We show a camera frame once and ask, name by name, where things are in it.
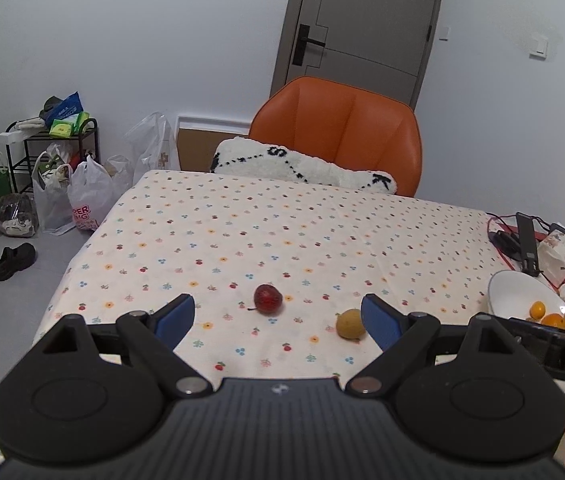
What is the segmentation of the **large orange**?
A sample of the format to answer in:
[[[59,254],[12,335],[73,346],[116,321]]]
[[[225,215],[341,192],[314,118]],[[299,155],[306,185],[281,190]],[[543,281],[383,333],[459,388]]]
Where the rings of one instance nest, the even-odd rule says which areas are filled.
[[[565,330],[565,317],[560,313],[549,313],[540,320],[540,324]]]

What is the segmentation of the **green kiwi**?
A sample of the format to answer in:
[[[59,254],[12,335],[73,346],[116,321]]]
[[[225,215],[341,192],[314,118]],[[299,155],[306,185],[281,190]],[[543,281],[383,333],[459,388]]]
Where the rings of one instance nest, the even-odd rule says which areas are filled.
[[[367,330],[359,309],[348,309],[337,315],[335,321],[337,336],[345,340],[360,340],[365,337]]]

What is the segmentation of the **small yellow orange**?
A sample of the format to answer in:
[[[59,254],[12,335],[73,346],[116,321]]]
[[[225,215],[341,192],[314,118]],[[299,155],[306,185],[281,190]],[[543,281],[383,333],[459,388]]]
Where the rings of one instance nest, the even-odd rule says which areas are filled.
[[[546,305],[542,301],[535,301],[529,308],[529,317],[540,322],[546,315]]]

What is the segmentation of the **white plate blue rim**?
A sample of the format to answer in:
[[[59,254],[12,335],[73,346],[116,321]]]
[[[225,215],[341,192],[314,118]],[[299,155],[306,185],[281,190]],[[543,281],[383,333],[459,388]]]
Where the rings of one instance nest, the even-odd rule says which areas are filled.
[[[560,313],[565,317],[565,303],[560,296],[537,278],[517,271],[500,271],[489,280],[488,309],[499,318],[540,323],[529,317],[529,308],[535,301],[542,301],[546,305],[546,315]]]

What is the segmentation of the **dark red fruit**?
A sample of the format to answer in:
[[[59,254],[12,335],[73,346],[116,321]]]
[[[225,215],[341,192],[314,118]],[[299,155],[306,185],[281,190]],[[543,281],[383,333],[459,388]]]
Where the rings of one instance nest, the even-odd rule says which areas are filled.
[[[253,306],[249,311],[256,311],[262,315],[273,315],[280,311],[283,304],[281,292],[270,284],[261,284],[255,288]]]

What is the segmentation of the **white tissue pack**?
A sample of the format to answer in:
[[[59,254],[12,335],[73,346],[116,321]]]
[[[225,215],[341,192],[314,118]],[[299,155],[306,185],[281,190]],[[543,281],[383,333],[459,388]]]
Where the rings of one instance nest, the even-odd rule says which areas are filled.
[[[565,233],[551,231],[538,245],[538,265],[541,274],[555,287],[565,280]]]

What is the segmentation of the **dotted white tablecloth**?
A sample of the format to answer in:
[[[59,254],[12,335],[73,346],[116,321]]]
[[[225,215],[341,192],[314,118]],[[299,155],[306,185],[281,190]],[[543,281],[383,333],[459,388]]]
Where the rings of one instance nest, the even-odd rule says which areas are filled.
[[[111,323],[181,294],[196,319],[177,354],[209,379],[346,382],[379,354],[337,336],[337,315],[375,294],[463,324],[503,270],[482,211],[416,198],[195,172],[150,171],[69,263],[40,323]],[[249,311],[270,284],[283,304]]]

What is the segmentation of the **black slipper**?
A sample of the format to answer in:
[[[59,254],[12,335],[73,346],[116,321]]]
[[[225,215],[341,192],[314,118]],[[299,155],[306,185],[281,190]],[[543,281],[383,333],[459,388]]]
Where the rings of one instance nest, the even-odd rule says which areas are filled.
[[[32,266],[36,258],[36,249],[31,243],[23,243],[16,248],[5,247],[0,256],[0,282]]]

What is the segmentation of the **grey plastic bag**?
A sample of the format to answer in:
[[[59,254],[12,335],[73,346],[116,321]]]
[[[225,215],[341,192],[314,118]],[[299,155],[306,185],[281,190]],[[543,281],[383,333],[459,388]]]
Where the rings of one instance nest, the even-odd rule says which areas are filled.
[[[68,186],[73,169],[58,154],[42,151],[32,170],[36,214],[42,230],[60,236],[74,228]]]

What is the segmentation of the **white fluffy cushion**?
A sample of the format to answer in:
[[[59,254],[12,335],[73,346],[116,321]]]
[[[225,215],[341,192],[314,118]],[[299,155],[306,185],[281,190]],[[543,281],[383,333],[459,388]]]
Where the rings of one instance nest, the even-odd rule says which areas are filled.
[[[238,136],[218,144],[210,171],[224,176],[330,185],[386,195],[397,193],[397,183],[387,172],[348,170],[281,145]]]

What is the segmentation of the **green package on shelf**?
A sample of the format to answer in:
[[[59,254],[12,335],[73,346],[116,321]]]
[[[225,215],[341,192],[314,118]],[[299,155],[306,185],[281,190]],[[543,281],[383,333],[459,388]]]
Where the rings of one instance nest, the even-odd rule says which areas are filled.
[[[56,118],[49,130],[49,135],[53,138],[69,139],[74,134],[81,131],[82,125],[90,118],[87,112],[79,112],[66,118]]]

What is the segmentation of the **black metal shelf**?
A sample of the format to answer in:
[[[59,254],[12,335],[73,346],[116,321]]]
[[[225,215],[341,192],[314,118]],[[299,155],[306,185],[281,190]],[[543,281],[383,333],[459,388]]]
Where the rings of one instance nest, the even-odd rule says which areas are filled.
[[[7,170],[11,191],[26,193],[33,191],[34,166],[42,155],[43,168],[55,168],[60,159],[75,169],[87,156],[100,162],[99,125],[95,117],[87,117],[69,136],[52,136],[48,129],[18,129],[13,122],[0,133],[0,142],[5,145]]]

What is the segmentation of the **blue package on shelf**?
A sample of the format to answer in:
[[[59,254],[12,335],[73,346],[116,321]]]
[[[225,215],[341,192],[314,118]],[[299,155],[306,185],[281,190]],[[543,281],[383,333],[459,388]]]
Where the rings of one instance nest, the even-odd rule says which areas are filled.
[[[80,114],[84,110],[78,92],[70,94],[67,98],[57,103],[45,116],[45,125],[50,128],[55,120],[63,120],[72,115]]]

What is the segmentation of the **grey door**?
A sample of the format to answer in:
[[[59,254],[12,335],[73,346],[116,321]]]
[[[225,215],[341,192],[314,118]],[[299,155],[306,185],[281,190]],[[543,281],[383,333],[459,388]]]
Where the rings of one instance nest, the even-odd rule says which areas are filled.
[[[415,106],[442,0],[288,0],[272,89],[312,76]],[[308,46],[291,64],[299,25],[325,47]]]

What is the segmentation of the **white light switch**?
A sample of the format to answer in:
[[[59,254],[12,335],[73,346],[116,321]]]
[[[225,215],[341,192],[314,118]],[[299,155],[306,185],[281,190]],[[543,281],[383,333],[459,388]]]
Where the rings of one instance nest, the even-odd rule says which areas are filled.
[[[545,60],[548,57],[549,39],[539,32],[532,33],[532,47],[529,49],[529,56],[537,60]]]

